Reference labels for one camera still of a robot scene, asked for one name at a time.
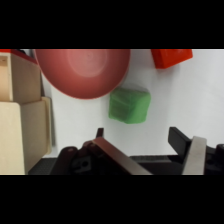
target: beige box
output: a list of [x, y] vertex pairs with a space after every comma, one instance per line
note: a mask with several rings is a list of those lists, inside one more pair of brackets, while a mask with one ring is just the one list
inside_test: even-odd
[[0, 101], [23, 104], [41, 100], [41, 71], [28, 59], [0, 51]]
[[51, 153], [50, 99], [0, 102], [0, 175], [25, 175]]

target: red box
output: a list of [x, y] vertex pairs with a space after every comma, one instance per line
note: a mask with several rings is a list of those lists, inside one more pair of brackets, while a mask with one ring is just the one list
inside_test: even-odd
[[156, 68], [165, 69], [193, 58], [192, 49], [152, 49]]

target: white wall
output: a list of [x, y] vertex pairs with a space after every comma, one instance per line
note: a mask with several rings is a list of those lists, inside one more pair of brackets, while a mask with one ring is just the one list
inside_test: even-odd
[[167, 70], [155, 69], [150, 50], [132, 50], [123, 86], [147, 89], [152, 95], [148, 119], [138, 125], [108, 118], [109, 95], [82, 101], [60, 93], [44, 77], [43, 83], [53, 100], [51, 156], [66, 146], [81, 147], [95, 137], [98, 127], [104, 127], [106, 139], [129, 156], [174, 154], [167, 142], [170, 126], [190, 138], [205, 137], [212, 147], [224, 143], [224, 50], [194, 50], [193, 59]]

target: green cube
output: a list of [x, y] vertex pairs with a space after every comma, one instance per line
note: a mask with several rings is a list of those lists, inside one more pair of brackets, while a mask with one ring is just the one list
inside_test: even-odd
[[118, 88], [110, 95], [109, 118], [126, 124], [146, 121], [151, 95], [146, 92]]

